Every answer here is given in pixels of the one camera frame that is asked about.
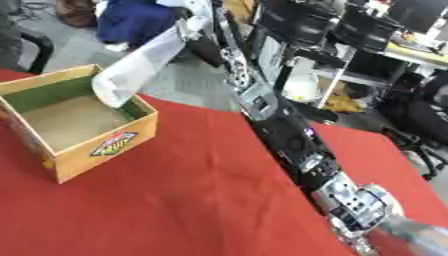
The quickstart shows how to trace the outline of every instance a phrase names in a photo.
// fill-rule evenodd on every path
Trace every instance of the cable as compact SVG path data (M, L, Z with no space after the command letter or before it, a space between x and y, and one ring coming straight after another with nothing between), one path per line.
M45 2L27 2L20 5L20 10L17 13L11 14L11 16L17 17L14 19L16 22L25 20L40 21L42 17L39 12L45 12L48 15L56 16L54 13L48 11L49 8L54 9L55 5Z

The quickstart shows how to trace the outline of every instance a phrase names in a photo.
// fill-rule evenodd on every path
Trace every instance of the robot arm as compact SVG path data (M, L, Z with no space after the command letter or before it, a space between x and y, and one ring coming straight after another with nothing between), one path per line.
M405 255L447 255L448 231L407 220L400 204L386 190L373 184L358 187L344 173L301 113L273 91L246 57L231 14L220 3L215 4L217 34L222 35L218 41L229 71L226 84L235 102L294 182L328 218L339 239L359 255L378 255L367 238L371 233L406 241L396 243L405 245ZM407 250L413 247L418 250Z

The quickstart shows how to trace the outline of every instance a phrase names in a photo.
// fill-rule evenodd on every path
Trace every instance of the red tablecloth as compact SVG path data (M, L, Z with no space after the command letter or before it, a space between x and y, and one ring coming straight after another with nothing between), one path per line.
M0 255L351 255L240 115L145 99L160 111L156 138L64 185L0 125ZM316 129L357 182L448 226L443 204L386 138Z

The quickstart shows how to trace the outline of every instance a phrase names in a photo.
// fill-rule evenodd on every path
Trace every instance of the yellow box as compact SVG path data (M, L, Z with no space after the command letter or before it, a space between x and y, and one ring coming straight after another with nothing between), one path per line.
M96 65L0 83L1 117L66 182L155 136L158 112L139 96L120 109L96 98Z

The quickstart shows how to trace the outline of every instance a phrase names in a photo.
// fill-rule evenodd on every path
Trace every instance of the black chair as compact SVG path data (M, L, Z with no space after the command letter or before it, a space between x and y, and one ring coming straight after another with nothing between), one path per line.
M436 153L448 145L448 72L428 80L417 74L405 74L385 94L378 111L398 128L385 128L383 133L403 151L417 153L428 167L431 180L448 165ZM439 161L434 165L431 158Z
M45 66L47 65L48 61L51 58L51 55L54 52L53 42L47 36L40 32L23 27L20 27L19 29L21 32L22 40L35 44L38 47L39 51L29 68L18 67L17 71L28 72L35 75L42 74Z

